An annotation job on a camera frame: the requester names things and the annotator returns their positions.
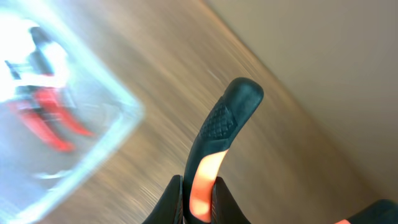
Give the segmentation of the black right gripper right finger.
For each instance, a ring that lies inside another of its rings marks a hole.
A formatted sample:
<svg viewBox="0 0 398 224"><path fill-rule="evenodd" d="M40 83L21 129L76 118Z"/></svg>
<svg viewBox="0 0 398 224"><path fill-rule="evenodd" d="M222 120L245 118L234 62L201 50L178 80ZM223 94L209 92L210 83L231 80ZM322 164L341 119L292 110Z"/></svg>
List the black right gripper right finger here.
<svg viewBox="0 0 398 224"><path fill-rule="evenodd" d="M221 177L211 191L211 224L251 224Z"/></svg>

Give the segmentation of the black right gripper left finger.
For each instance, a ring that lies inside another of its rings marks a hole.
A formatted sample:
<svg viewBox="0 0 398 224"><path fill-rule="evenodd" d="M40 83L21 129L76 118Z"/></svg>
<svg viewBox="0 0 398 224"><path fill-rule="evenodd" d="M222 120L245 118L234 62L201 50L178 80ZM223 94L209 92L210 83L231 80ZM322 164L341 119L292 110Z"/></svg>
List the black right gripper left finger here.
<svg viewBox="0 0 398 224"><path fill-rule="evenodd" d="M183 177L174 175L142 224L183 224Z"/></svg>

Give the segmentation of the orange black long-nose pliers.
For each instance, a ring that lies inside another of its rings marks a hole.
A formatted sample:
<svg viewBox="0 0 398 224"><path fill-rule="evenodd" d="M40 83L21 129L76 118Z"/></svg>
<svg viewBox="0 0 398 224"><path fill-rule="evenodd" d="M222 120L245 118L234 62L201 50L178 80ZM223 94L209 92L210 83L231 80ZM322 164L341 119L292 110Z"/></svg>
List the orange black long-nose pliers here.
<svg viewBox="0 0 398 224"><path fill-rule="evenodd" d="M183 215L187 223L211 223L211 191L234 139L264 97L262 87L235 78L202 124L183 175Z"/></svg>

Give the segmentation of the clear plastic storage container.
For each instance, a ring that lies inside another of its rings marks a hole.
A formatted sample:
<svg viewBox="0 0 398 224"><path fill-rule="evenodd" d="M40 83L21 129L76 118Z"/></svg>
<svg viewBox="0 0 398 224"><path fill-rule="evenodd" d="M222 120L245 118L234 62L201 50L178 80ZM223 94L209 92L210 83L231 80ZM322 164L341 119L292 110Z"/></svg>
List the clear plastic storage container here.
<svg viewBox="0 0 398 224"><path fill-rule="evenodd" d="M1 3L1 222L35 223L144 115L141 102L48 10Z"/></svg>

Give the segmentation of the red handled cutting pliers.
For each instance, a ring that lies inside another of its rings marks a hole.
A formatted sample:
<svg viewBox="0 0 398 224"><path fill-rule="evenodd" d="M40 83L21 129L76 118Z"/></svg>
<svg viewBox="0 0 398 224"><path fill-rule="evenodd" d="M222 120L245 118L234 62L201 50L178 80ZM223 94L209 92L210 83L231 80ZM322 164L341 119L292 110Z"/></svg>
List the red handled cutting pliers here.
<svg viewBox="0 0 398 224"><path fill-rule="evenodd" d="M7 105L33 134L58 152L72 152L75 146L59 135L53 119L76 134L93 136L65 107L62 94L56 88L29 86L25 92L9 100Z"/></svg>

